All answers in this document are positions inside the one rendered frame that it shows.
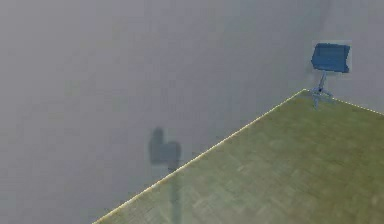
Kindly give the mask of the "blue swivel chair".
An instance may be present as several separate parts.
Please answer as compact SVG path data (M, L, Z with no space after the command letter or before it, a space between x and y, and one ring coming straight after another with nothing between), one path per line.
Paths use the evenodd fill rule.
M311 58L312 67L322 72L319 84L310 90L314 108L318 108L321 100L333 101L333 94L325 89L328 72L349 73L347 63L351 47L345 44L317 43Z

